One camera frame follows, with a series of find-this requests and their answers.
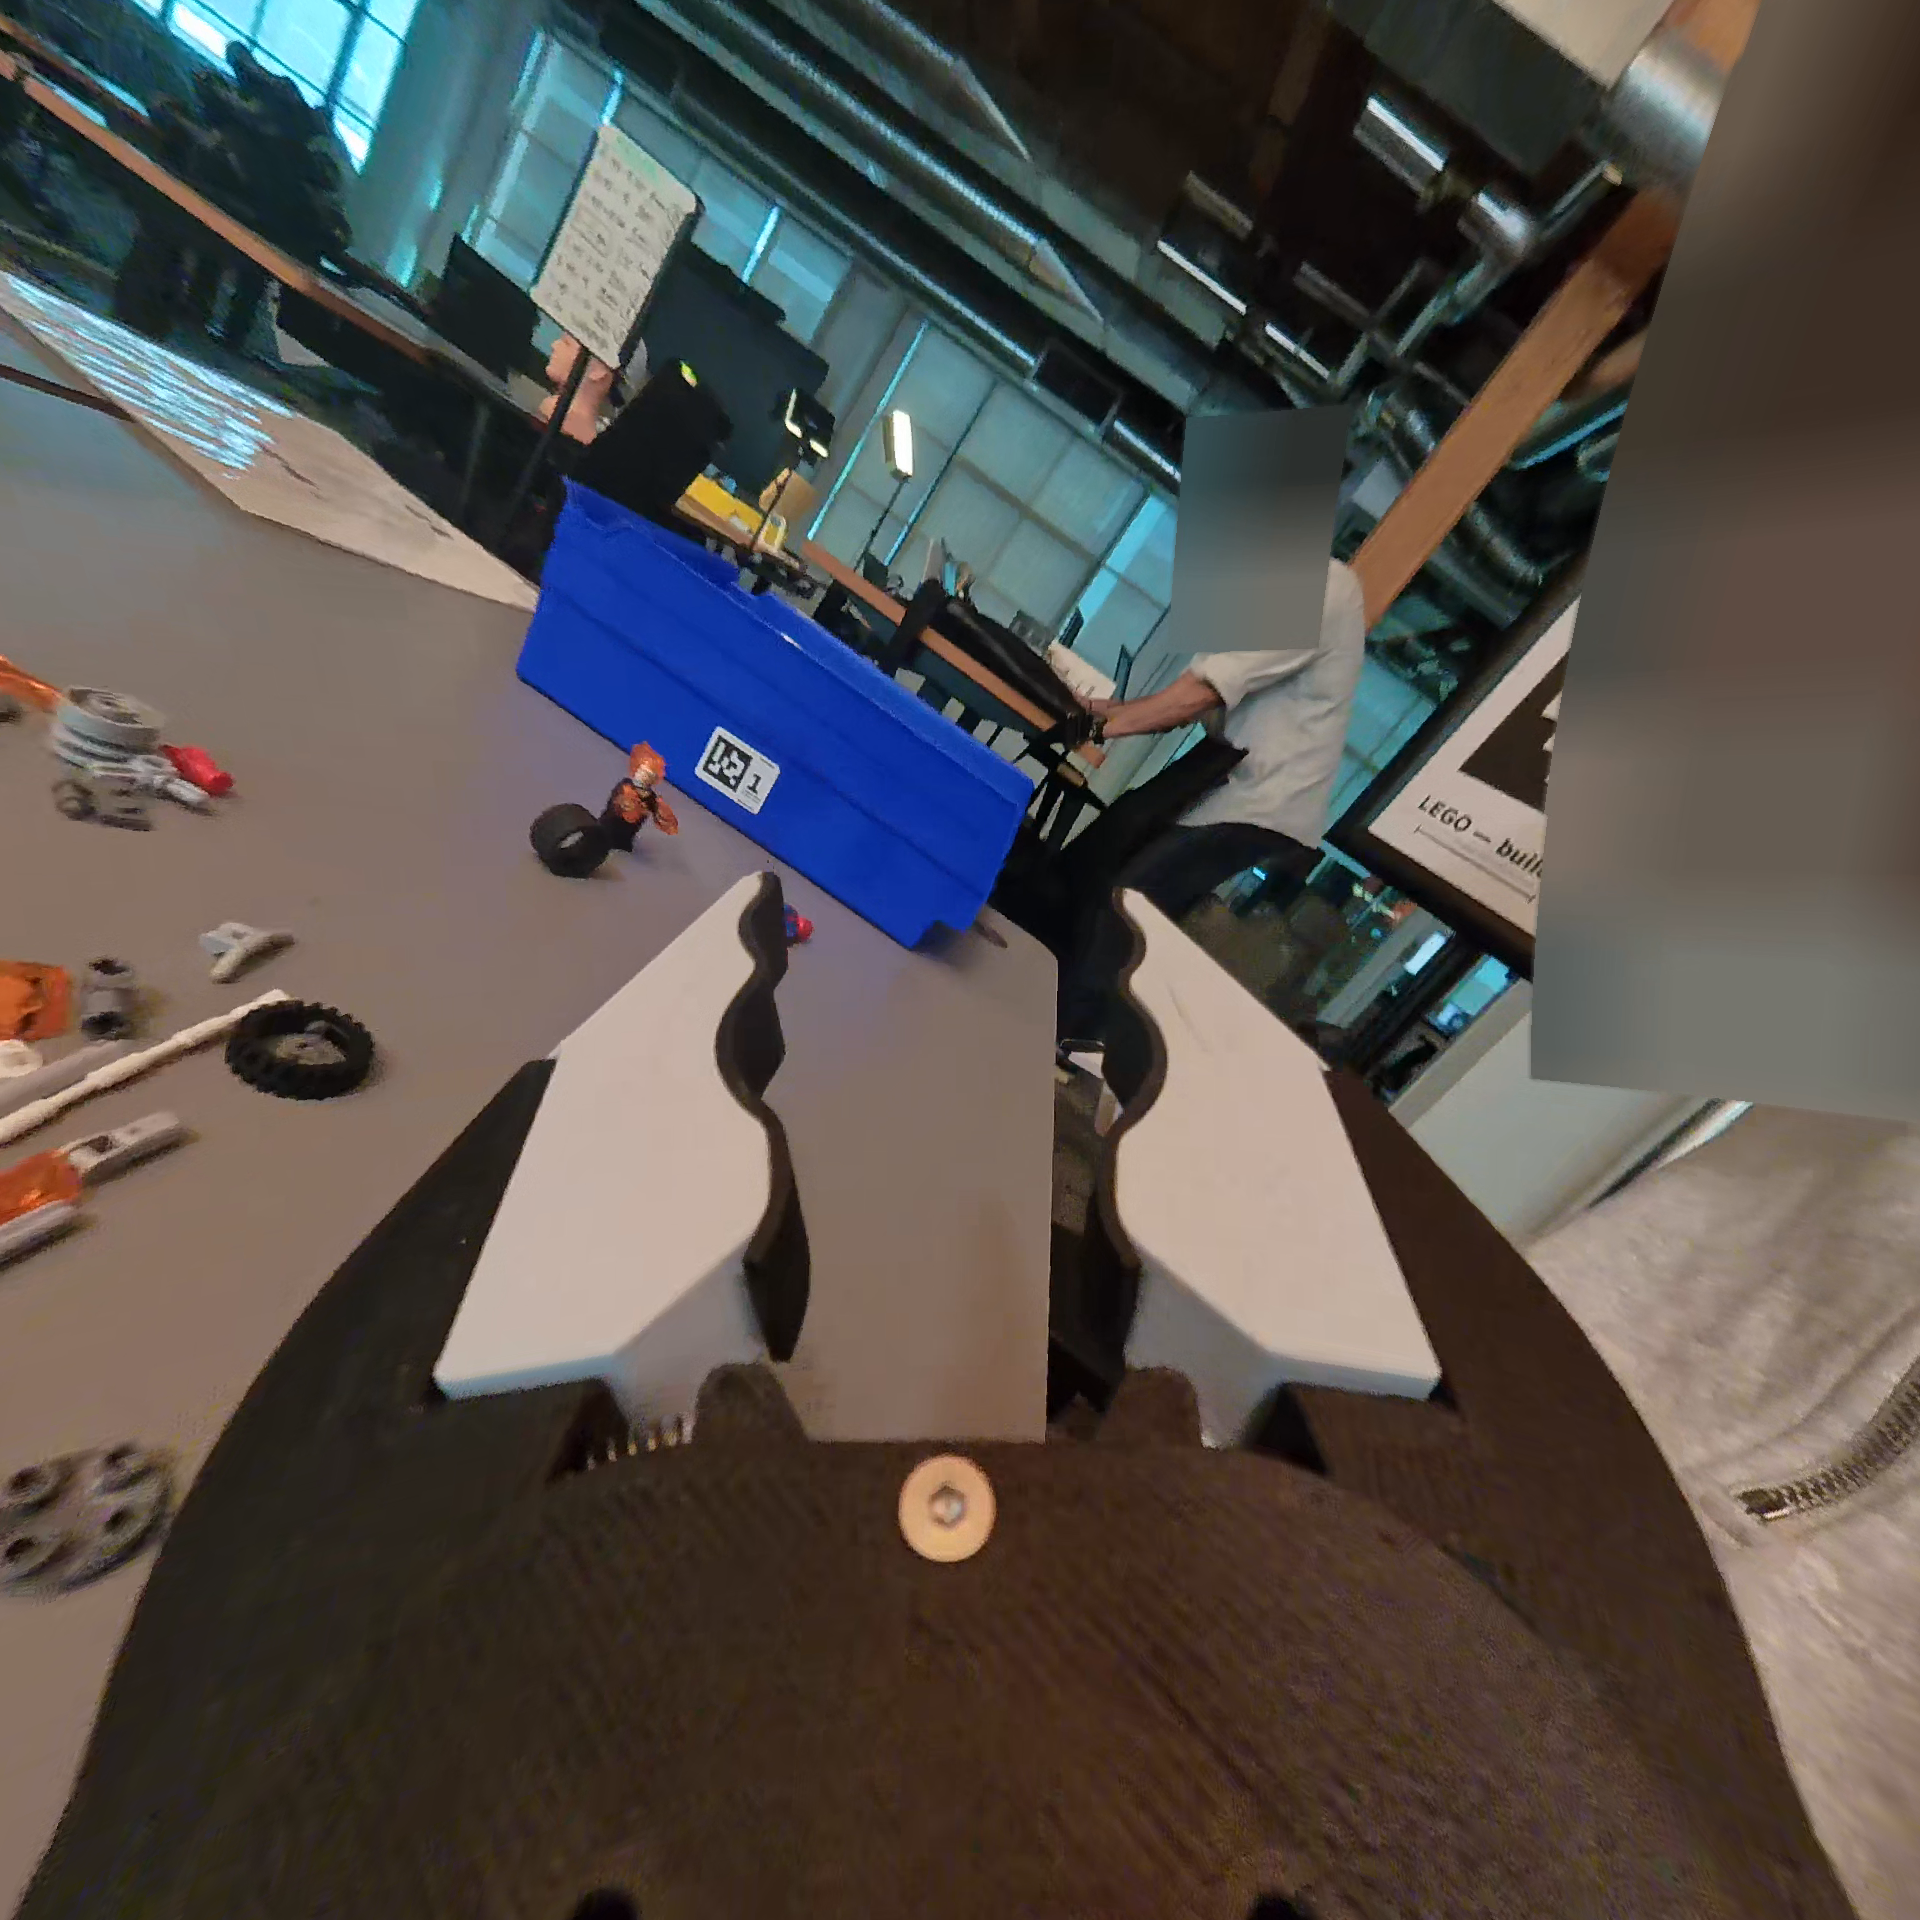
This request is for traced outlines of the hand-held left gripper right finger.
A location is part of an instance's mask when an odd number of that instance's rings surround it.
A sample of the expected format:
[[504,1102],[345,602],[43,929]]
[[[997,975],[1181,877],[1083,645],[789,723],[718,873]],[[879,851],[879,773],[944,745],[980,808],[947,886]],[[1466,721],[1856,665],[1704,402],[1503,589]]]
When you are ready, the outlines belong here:
[[1211,1445],[1282,1389],[1428,1404],[1443,1365],[1319,1055],[1142,893],[1116,911],[1098,1203],[1125,1362],[1184,1376]]

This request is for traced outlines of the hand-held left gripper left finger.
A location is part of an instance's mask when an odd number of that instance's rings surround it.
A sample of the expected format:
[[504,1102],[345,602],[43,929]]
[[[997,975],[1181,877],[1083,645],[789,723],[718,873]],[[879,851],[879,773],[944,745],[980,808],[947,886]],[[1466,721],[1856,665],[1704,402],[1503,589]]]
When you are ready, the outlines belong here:
[[550,1052],[434,1368],[445,1399],[694,1402],[718,1368],[797,1355],[812,1249],[765,1101],[784,970],[784,891],[758,873]]

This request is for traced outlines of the pile of lego pieces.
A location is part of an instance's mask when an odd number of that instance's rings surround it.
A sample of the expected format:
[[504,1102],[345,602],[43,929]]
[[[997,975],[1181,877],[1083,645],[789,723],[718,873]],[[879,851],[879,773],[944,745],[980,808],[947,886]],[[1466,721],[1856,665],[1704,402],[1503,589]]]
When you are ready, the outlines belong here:
[[[142,832],[154,803],[208,813],[231,783],[208,757],[170,749],[154,705],[107,687],[54,687],[3,665],[3,719],[45,719],[56,761],[54,805],[72,825]],[[3,1144],[22,1144],[96,1097],[130,1088],[174,1060],[237,1036],[254,1017],[284,1014],[269,991],[225,1014],[142,1041],[147,986],[130,961],[96,956],[62,967],[3,961]],[[169,1112],[145,1114],[66,1144],[43,1144],[3,1166],[3,1266],[22,1266],[84,1223],[89,1195],[157,1162],[189,1138]]]

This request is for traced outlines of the lego instruction booklet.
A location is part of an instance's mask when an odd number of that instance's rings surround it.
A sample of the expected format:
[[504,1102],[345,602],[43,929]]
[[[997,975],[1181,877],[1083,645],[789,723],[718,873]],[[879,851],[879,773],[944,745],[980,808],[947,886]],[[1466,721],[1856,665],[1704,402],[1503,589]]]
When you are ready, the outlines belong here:
[[536,609],[531,582],[326,424],[12,274],[3,274],[3,316],[75,372],[84,394],[113,402],[245,513],[508,609]]

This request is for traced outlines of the knobby black lego wheel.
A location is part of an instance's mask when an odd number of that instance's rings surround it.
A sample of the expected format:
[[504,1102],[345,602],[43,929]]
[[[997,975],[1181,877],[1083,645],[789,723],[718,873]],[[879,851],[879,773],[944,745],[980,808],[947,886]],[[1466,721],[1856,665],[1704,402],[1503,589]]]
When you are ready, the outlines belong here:
[[298,1101],[333,1101],[374,1072],[374,1034],[320,1001],[261,1005],[229,1030],[225,1068],[248,1088]]

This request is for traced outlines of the orange flame lego minifigure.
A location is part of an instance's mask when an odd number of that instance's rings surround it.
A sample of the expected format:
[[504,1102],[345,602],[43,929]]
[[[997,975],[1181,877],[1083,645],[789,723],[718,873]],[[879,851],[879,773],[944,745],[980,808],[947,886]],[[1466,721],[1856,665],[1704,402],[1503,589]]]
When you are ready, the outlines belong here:
[[626,778],[613,785],[598,815],[610,851],[631,855],[644,830],[680,835],[680,817],[660,787],[664,773],[664,757],[649,743],[638,743]]

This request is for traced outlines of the round dark grey lego plate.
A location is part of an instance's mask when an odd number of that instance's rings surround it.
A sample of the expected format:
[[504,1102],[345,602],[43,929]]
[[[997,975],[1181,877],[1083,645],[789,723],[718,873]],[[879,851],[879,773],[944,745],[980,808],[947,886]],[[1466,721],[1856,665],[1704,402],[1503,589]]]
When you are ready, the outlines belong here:
[[3,1475],[3,1594],[62,1597],[157,1549],[174,1457],[138,1443],[54,1454]]

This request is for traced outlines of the framed marker sign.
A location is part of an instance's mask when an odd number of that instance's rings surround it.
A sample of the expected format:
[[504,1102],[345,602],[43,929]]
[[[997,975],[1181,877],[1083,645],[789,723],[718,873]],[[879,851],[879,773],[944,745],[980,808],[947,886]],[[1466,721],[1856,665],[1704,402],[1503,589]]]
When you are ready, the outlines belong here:
[[1327,849],[1534,979],[1575,564],[1335,822]]

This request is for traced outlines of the grey zip hoodie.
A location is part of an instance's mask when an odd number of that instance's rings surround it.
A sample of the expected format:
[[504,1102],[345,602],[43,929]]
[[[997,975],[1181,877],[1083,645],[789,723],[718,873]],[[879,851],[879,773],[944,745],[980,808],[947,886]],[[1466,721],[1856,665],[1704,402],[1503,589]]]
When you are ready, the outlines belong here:
[[1745,1110],[1527,1247],[1716,1553],[1861,1916],[1917,1914],[1917,1128]]

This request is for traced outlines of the blue storage bin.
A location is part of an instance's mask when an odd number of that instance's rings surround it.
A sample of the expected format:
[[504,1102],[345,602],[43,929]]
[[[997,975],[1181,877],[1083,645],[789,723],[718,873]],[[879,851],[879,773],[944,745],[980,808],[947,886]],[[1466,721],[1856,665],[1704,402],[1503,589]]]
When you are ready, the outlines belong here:
[[908,949],[977,924],[1030,799],[808,614],[576,480],[517,677]]

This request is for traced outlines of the wooden beam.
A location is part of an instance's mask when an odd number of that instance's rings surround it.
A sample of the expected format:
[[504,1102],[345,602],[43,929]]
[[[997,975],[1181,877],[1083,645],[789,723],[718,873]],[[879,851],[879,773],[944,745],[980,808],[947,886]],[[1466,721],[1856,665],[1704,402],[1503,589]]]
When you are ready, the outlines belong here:
[[1411,473],[1351,570],[1366,622],[1401,598],[1540,415],[1563,397],[1647,282],[1665,269],[1683,220],[1678,190],[1645,190],[1537,312],[1488,385]]

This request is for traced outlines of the picture chart board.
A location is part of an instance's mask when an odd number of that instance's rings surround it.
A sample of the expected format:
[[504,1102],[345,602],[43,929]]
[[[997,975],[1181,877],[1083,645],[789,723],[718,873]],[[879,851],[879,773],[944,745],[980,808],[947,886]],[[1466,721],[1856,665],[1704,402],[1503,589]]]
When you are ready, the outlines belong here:
[[496,516],[496,540],[515,530],[522,499],[561,438],[586,426],[581,402],[595,399],[604,412],[618,397],[658,281],[685,246],[698,213],[698,193],[646,149],[613,124],[595,131],[531,289],[536,312],[559,330],[557,346],[571,346],[571,355],[561,359],[561,385],[553,391],[540,438]]

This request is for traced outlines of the silver ventilation ducts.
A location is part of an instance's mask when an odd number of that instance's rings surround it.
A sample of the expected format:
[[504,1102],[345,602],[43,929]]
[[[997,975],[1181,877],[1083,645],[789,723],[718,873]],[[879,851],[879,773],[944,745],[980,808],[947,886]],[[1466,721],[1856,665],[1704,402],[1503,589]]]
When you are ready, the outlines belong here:
[[[1304,6],[1266,154],[1237,190],[1189,175],[1154,266],[1282,397],[1351,407],[1357,548],[1620,210],[1657,188],[1687,203],[1755,17],[1758,2]],[[1508,615],[1579,560],[1663,274],[1415,581]]]

